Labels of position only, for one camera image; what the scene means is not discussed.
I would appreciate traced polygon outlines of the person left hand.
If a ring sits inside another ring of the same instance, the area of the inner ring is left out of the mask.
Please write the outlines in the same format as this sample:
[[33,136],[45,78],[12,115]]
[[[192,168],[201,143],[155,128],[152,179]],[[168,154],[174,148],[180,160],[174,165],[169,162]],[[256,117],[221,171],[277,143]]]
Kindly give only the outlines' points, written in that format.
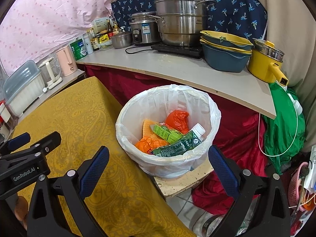
[[14,215],[27,230],[28,202],[23,196],[18,196],[17,198]]

